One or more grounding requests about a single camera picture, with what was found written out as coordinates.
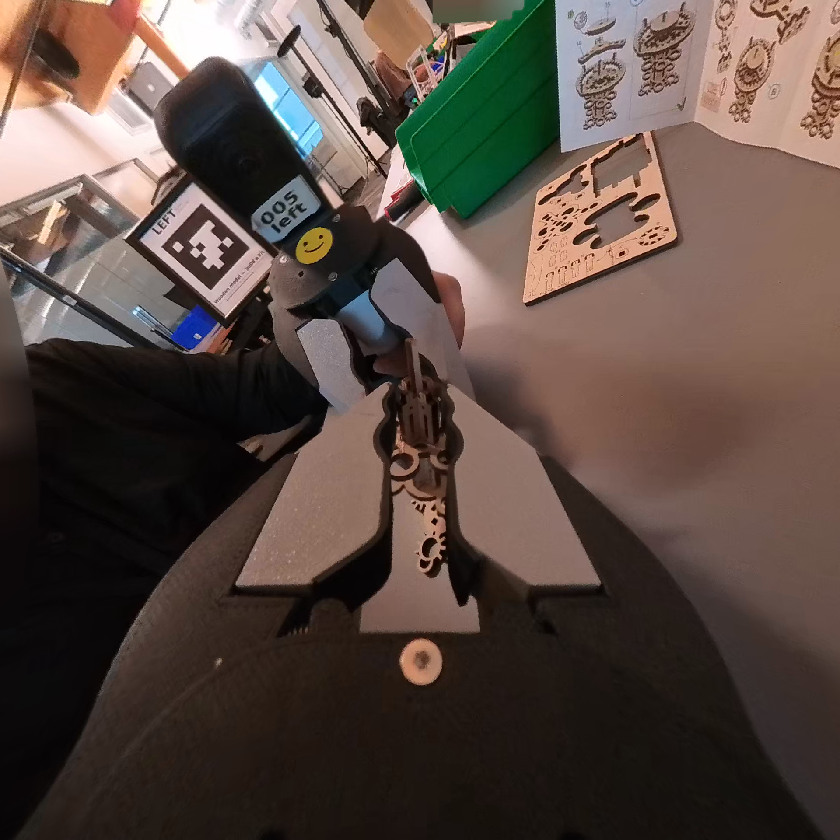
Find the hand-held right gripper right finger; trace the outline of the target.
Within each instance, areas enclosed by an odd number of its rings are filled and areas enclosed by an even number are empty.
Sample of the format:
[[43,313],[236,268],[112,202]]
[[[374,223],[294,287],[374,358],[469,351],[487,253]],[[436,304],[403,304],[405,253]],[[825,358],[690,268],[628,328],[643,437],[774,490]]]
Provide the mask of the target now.
[[494,583],[527,601],[602,585],[537,451],[451,385],[461,448],[455,483],[459,536]]

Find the blue box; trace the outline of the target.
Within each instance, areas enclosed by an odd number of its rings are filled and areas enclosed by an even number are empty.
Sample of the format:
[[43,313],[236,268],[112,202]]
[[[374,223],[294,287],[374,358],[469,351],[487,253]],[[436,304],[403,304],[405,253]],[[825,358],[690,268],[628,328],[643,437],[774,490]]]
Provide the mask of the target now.
[[173,329],[171,340],[184,351],[192,351],[216,328],[215,317],[200,306],[195,306]]

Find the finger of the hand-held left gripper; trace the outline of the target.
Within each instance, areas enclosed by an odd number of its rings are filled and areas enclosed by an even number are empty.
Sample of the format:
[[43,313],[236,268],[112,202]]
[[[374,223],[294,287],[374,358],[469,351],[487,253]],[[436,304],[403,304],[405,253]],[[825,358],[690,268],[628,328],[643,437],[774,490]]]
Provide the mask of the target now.
[[371,300],[384,318],[415,340],[437,378],[470,398],[475,391],[444,305],[435,302],[399,259],[376,274]]
[[334,318],[313,318],[296,330],[318,391],[338,414],[347,413],[378,386],[386,383],[374,371],[364,372],[370,359],[360,355],[355,337]]

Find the person's left forearm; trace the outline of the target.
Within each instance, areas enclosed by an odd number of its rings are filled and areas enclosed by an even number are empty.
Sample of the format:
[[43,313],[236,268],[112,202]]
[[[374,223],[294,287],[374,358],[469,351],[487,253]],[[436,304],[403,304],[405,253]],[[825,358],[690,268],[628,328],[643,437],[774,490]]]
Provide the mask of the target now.
[[218,356],[50,339],[25,355],[44,457],[252,459],[242,442],[328,407],[275,344]]

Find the light wooden chair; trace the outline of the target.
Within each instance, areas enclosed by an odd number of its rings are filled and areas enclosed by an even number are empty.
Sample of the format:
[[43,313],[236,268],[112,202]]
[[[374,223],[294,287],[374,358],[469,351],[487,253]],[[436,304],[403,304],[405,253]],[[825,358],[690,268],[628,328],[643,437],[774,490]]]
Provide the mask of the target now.
[[434,39],[431,24],[409,1],[373,1],[362,25],[383,51],[426,47]]

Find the red and black tool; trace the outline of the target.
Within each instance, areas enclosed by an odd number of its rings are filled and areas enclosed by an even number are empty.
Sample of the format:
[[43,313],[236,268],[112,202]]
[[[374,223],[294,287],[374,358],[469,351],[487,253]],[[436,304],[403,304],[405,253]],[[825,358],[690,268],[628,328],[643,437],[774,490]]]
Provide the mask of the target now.
[[426,198],[422,190],[414,180],[411,180],[393,194],[391,202],[385,207],[384,215],[390,222],[396,224],[423,201],[426,201]]

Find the laser-cut wooden part sheet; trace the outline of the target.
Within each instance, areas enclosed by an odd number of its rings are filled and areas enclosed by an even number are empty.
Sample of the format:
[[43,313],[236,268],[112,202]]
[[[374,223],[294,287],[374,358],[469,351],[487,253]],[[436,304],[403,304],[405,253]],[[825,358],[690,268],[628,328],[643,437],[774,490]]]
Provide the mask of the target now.
[[678,239],[653,133],[626,136],[538,189],[522,302],[551,298]]

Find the folded assembly instruction leaflet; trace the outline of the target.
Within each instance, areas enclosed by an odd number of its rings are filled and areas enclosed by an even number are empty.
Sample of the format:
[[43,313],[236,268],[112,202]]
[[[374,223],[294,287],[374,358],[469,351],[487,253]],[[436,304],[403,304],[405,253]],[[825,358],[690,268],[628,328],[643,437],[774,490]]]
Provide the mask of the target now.
[[839,166],[838,1],[556,2],[560,148],[695,122]]

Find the wooden table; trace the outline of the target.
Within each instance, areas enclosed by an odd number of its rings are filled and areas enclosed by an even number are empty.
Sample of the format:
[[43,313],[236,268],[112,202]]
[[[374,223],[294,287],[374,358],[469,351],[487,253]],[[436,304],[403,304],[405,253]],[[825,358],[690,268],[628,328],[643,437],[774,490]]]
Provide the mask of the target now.
[[[69,100],[90,115],[99,114],[125,76],[136,40],[183,79],[189,69],[142,6],[142,2],[2,1],[2,105],[31,109]],[[44,70],[35,67],[35,53],[27,47],[37,29],[69,51],[79,65],[77,78],[50,81]]]

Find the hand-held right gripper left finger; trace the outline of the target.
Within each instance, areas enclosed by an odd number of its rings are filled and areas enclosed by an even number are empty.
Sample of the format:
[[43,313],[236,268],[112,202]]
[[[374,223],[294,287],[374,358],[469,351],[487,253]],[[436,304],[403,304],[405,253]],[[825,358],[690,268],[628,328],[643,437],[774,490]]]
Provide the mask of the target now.
[[391,392],[381,385],[298,451],[236,589],[310,592],[379,541],[389,520],[381,436]]

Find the black tripod stand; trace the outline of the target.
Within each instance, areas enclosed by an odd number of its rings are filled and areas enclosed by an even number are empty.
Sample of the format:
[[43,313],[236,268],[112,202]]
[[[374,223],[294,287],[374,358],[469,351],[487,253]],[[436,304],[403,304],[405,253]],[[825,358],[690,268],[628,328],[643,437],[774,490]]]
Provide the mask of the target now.
[[347,112],[353,127],[369,152],[381,161],[389,151],[386,143],[374,131],[362,126],[359,119],[358,100],[365,98],[375,106],[379,105],[364,74],[367,67],[365,58],[371,51],[368,49],[359,55],[354,50],[353,36],[356,35],[362,41],[361,24],[353,23],[354,16],[344,2],[316,2],[315,19],[323,43],[320,61],[337,88],[339,98],[345,102],[342,108]]

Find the wooden gear model assembly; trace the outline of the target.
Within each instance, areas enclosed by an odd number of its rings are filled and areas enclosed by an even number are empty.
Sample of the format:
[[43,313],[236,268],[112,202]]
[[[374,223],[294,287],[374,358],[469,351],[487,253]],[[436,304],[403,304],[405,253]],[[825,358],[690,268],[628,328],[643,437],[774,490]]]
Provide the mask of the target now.
[[414,538],[418,571],[437,577],[450,562],[449,517],[456,510],[456,452],[448,429],[448,386],[424,372],[415,339],[404,342],[406,374],[394,397],[395,439],[388,464],[391,513],[400,507],[417,518]]

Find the person's left hand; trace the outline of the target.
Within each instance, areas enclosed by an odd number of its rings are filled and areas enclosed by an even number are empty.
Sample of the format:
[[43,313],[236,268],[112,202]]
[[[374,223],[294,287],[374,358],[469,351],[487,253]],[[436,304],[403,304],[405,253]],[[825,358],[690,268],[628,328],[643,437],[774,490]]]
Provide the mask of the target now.
[[[460,348],[466,334],[466,310],[461,285],[458,279],[445,272],[433,269],[432,275],[448,322]],[[381,375],[404,377],[406,375],[404,350],[396,348],[388,353],[381,353],[373,362],[373,370]]]

